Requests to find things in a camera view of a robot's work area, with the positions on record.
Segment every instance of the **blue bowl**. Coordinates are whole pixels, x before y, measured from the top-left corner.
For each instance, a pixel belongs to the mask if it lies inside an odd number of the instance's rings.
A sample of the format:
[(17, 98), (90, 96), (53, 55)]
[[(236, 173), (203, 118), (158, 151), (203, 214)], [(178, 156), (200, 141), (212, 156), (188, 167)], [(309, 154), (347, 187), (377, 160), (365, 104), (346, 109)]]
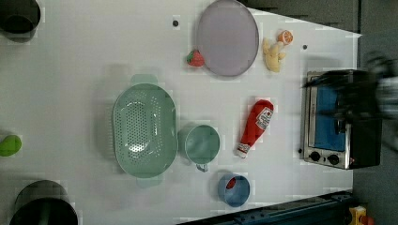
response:
[(244, 176), (228, 173), (219, 182), (220, 199), (232, 207), (240, 207), (248, 200), (249, 195), (250, 183)]

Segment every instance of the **black cylinder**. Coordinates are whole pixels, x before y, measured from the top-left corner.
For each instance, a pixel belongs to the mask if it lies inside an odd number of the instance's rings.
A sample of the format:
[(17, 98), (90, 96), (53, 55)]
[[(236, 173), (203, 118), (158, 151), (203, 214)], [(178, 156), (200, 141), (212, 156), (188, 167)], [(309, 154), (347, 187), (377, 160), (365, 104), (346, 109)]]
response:
[(40, 21), (35, 0), (0, 0), (0, 28), (12, 34), (31, 32)]
[(65, 189), (43, 180), (24, 188), (15, 201), (10, 225), (77, 225), (78, 218)]

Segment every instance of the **yellow toy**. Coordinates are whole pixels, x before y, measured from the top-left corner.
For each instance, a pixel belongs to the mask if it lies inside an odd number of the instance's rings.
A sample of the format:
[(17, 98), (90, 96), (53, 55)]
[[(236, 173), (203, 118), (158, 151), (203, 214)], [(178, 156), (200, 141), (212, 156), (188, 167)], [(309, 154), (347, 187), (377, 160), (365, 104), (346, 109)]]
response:
[(278, 41), (272, 47), (269, 45), (268, 40), (263, 40), (263, 54), (266, 61), (267, 68), (272, 72), (279, 72), (281, 69), (281, 60), (286, 57), (286, 53), (281, 52), (283, 42)]

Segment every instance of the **red ketchup bottle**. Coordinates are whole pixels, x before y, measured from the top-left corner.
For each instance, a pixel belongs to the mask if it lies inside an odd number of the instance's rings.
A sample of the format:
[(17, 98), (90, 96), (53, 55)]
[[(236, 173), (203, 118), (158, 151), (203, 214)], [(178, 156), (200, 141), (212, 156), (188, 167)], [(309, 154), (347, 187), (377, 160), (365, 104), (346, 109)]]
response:
[(257, 101), (248, 116), (245, 132), (237, 147), (237, 154), (245, 158), (249, 149), (268, 127), (269, 120), (273, 114), (273, 105), (267, 100)]

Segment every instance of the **white table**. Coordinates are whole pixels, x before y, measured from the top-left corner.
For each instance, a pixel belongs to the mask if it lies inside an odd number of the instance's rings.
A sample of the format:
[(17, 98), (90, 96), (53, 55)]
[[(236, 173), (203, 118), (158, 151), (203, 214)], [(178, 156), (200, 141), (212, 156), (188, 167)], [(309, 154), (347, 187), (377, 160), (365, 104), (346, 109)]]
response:
[[(185, 63), (195, 21), (211, 2), (41, 0), (36, 37), (25, 44), (0, 37), (1, 134), (23, 139), (18, 154), (0, 158), (0, 224), (8, 224), (22, 188), (39, 179), (67, 189), (80, 224), (173, 224), (352, 188), (351, 171), (306, 163), (297, 150), (302, 79), (309, 70), (355, 68), (358, 36), (253, 10), (260, 40), (287, 29), (294, 42), (280, 74), (265, 68), (259, 49), (246, 73), (226, 80)], [(122, 172), (110, 118), (136, 73), (158, 76), (176, 104), (179, 128), (202, 121), (219, 131), (222, 147), (209, 172), (185, 165), (180, 156), (155, 187), (139, 188)], [(276, 110), (261, 142), (241, 159), (233, 151), (260, 97), (270, 98)], [(242, 207), (217, 198), (226, 172), (251, 181)]]

